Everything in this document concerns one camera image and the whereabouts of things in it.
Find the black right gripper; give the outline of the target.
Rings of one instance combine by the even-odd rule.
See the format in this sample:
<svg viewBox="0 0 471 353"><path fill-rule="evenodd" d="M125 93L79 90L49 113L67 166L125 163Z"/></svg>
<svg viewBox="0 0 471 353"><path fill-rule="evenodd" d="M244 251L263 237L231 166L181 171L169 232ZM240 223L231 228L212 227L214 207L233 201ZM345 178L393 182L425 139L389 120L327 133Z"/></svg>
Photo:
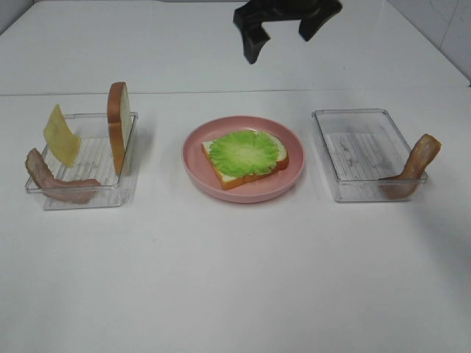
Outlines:
<svg viewBox="0 0 471 353"><path fill-rule="evenodd" d="M299 34L308 42L320 28L342 10L337 0L322 1L248 1L234 11L233 22L240 26L244 56L255 64L270 36L262 27L265 21L301 20Z"/></svg>

